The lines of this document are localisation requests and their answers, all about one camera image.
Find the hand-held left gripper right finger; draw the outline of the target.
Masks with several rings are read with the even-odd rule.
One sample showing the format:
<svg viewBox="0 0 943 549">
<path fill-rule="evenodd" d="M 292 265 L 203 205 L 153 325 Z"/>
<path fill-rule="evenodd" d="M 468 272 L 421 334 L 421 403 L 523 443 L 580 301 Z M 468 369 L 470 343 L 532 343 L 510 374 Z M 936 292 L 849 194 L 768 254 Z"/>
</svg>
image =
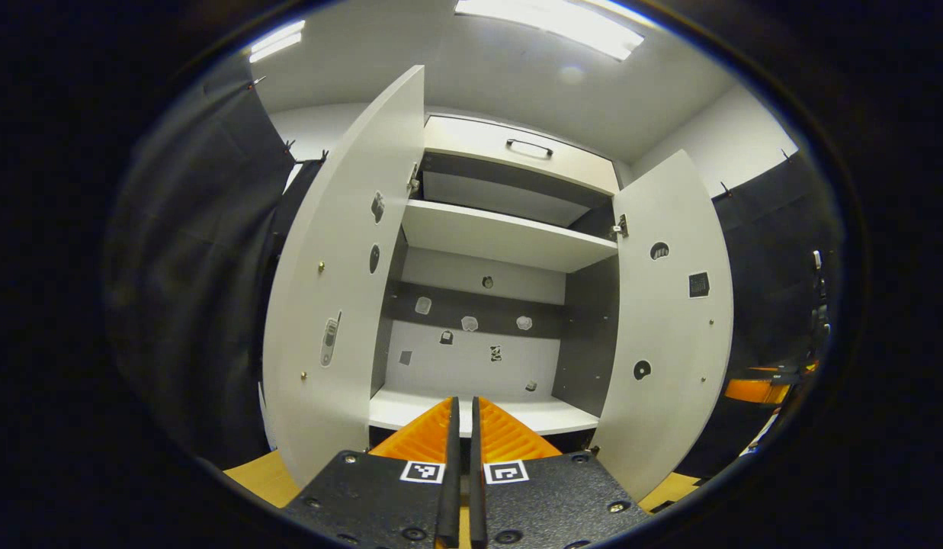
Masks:
<svg viewBox="0 0 943 549">
<path fill-rule="evenodd" d="M 473 549 L 583 549 L 628 534 L 649 518 L 592 452 L 558 451 L 498 404 L 474 397 Z"/>
</svg>

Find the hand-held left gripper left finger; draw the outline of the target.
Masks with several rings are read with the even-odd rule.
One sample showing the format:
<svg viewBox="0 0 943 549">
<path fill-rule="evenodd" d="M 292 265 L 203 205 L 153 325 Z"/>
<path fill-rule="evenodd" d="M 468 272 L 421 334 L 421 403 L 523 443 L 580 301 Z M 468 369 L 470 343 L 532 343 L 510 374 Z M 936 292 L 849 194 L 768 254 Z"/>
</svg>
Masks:
<svg viewBox="0 0 943 549">
<path fill-rule="evenodd" d="M 370 451 L 340 451 L 284 512 L 353 549 L 457 549 L 460 507 L 460 404 L 447 397 Z"/>
</svg>

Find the beige cabinet door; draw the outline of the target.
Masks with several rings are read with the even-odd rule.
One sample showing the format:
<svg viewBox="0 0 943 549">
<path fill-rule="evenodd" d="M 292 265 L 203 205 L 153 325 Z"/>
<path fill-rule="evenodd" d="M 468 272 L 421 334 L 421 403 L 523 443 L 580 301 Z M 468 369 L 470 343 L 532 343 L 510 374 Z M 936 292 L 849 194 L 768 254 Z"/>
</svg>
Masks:
<svg viewBox="0 0 943 549">
<path fill-rule="evenodd" d="M 733 337 L 733 279 L 718 216 L 684 150 L 613 199 L 620 275 L 614 365 L 593 445 L 635 501 L 701 437 Z"/>
<path fill-rule="evenodd" d="M 265 323 L 263 390 L 287 471 L 307 486 L 369 441 L 374 348 L 413 169 L 425 67 L 384 89 L 329 150 L 297 210 Z"/>
</svg>

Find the beige cabinet drawer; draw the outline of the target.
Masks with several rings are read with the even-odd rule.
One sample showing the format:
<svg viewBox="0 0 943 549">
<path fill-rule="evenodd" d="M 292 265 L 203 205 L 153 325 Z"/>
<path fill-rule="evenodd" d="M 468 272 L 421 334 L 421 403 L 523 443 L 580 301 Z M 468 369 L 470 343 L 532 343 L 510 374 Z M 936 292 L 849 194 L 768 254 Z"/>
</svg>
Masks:
<svg viewBox="0 0 943 549">
<path fill-rule="evenodd" d="M 613 197 L 620 192 L 614 163 L 565 140 L 460 116 L 430 115 L 425 150 L 542 174 Z"/>
</svg>

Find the black backdrop cloth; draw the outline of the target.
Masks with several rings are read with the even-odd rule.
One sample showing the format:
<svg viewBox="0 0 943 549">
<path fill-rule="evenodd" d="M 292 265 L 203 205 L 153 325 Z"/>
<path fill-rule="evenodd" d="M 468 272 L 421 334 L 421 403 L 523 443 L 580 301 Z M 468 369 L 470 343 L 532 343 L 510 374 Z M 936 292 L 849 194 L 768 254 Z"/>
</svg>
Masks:
<svg viewBox="0 0 943 549">
<path fill-rule="evenodd" d="M 293 157 L 240 59 L 207 70 L 133 153 L 107 234 L 104 302 L 117 364 L 158 424 L 220 469 L 268 451 L 267 307 L 307 191 L 283 191 Z M 813 164 L 794 201 L 755 218 L 751 181 L 713 205 L 742 306 L 723 385 L 784 364 L 810 340 L 810 253 L 841 284 L 844 226 Z"/>
</svg>

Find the long ceiling light panel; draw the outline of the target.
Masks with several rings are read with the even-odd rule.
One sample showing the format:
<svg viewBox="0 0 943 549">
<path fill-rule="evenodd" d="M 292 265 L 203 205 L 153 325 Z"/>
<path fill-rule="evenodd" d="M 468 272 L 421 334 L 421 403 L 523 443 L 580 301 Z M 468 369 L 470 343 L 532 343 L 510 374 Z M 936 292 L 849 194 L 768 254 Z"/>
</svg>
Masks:
<svg viewBox="0 0 943 549">
<path fill-rule="evenodd" d="M 457 15 L 513 22 L 579 43 L 622 62 L 645 37 L 571 0 L 457 0 Z"/>
</svg>

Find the small ceiling light panel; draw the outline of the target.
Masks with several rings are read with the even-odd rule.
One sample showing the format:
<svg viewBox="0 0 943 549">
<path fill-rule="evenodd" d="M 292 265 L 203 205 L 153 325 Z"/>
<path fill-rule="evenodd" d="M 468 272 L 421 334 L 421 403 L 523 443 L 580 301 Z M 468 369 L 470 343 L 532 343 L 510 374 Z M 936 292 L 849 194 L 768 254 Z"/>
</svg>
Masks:
<svg viewBox="0 0 943 549">
<path fill-rule="evenodd" d="M 283 51 L 303 41 L 303 29 L 305 28 L 305 24 L 305 20 L 291 22 L 285 25 L 285 27 L 279 27 L 272 31 L 271 34 L 267 34 L 256 40 L 249 46 L 249 62 L 254 65 L 254 63 L 259 63 L 263 59 L 274 55 L 274 53 Z"/>
</svg>

